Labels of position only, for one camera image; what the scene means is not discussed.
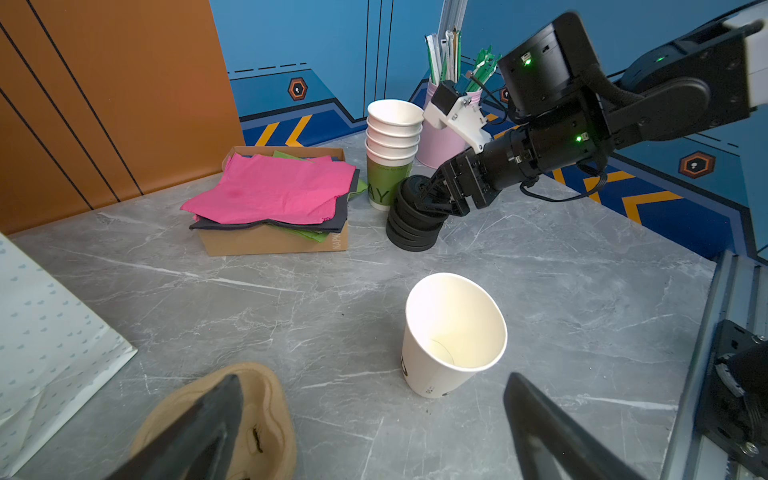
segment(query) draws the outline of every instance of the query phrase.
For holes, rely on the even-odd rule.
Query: yellow chevron stripe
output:
[[[293,129],[290,136],[288,137],[288,140],[286,140],[286,145],[289,147],[303,147],[303,145],[299,143],[299,135],[301,135],[301,132],[304,131],[306,124],[310,122],[310,118],[312,118],[312,115],[301,117],[301,120],[299,120],[296,128]]]
[[[655,194],[634,195],[633,197],[624,197],[624,210],[627,212],[627,218],[638,222],[640,225],[643,223],[640,221],[640,213],[637,211],[637,205],[642,204],[655,204],[656,202],[666,202],[669,200],[677,200],[682,198],[680,195],[673,194],[669,191],[656,192]]]
[[[608,174],[608,183],[610,182],[618,182],[619,180],[626,180],[628,178],[634,178],[634,175],[630,175],[627,172],[618,171],[618,172],[611,172]],[[584,186],[587,188],[587,190],[591,190],[594,188],[595,185],[598,184],[600,181],[600,178],[598,177],[589,177],[584,179]],[[598,202],[599,204],[602,204],[603,202],[600,201],[600,194],[594,193],[589,196],[592,200]]]
[[[280,123],[278,122],[276,124],[269,124],[269,125],[267,125],[266,128],[264,129],[264,131],[261,132],[261,136],[259,137],[258,142],[256,142],[256,146],[257,147],[263,147],[264,145],[266,145],[266,143],[268,141],[270,141],[270,138],[272,137],[272,134],[275,133],[275,129],[277,128],[277,125],[279,125],[279,124]]]
[[[561,184],[565,185],[565,177],[563,177],[563,170],[560,168],[555,168],[552,171],[552,174],[554,175],[554,179]]]

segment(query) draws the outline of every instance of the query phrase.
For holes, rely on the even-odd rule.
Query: stack of white paper cups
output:
[[[368,105],[368,201],[388,210],[397,187],[411,173],[422,132],[424,111],[402,100],[378,100]]]

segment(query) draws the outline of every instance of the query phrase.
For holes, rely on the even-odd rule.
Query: white paper cup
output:
[[[367,137],[366,147],[373,153],[382,155],[383,157],[407,158],[413,157],[416,155],[416,152],[419,151],[419,141],[417,140],[414,144],[408,145],[407,147],[397,147],[394,145],[382,144],[373,140],[371,137]]]
[[[395,136],[416,135],[421,131],[424,111],[409,101],[387,98],[368,105],[368,125]]]
[[[368,154],[368,158],[375,161],[377,164],[382,165],[389,165],[391,167],[399,167],[401,165],[407,165],[413,162],[413,155],[409,155],[408,157],[390,157],[389,155],[379,155],[375,151],[371,150],[371,147],[366,144],[366,153]]]
[[[397,188],[411,174],[413,156],[401,160],[380,160],[368,149],[368,201],[377,210],[389,210],[397,195]]]
[[[415,135],[399,136],[387,134],[383,131],[378,131],[375,127],[371,127],[371,125],[368,124],[366,133],[368,134],[369,138],[372,138],[380,144],[393,145],[395,147],[410,147],[411,145],[417,144],[419,142],[423,128],[424,125],[420,125],[419,132],[417,132]]]
[[[491,368],[507,348],[507,324],[477,283],[435,273],[406,302],[402,374],[414,392],[436,399]]]

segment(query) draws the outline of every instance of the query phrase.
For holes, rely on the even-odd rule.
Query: pink cup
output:
[[[437,90],[437,85],[428,82],[427,98],[424,102],[425,109],[429,101],[432,100],[435,90]],[[472,97],[472,105],[480,103],[481,94],[482,90],[468,93]],[[422,139],[419,142],[419,152],[416,154],[416,159],[427,167],[438,168],[446,161],[466,150],[467,146],[464,139],[459,137],[450,127],[438,130],[426,121],[423,124]]]

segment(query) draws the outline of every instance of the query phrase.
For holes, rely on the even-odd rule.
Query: napkin box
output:
[[[223,170],[235,153],[240,155],[266,155],[271,157],[275,151],[295,157],[323,157],[330,155],[341,161],[343,148],[326,147],[233,147],[221,162]],[[341,233],[331,233],[325,241],[314,240],[271,225],[259,225],[245,230],[197,230],[205,250],[212,257],[223,255],[254,255],[259,253],[303,253],[303,252],[343,252],[349,246],[349,224],[344,225]]]

